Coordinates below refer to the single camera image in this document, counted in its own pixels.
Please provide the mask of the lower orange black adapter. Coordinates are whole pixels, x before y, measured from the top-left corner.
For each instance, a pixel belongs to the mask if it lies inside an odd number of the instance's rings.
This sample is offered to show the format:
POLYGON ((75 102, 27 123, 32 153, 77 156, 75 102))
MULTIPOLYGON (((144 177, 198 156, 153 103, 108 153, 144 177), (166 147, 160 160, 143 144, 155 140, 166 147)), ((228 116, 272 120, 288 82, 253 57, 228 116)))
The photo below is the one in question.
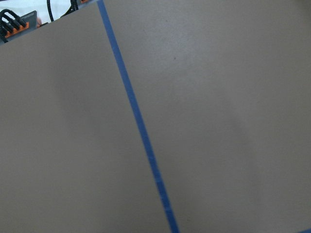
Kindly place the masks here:
POLYGON ((37 11, 18 15, 10 9, 0 12, 0 44, 7 43, 39 27, 37 11))

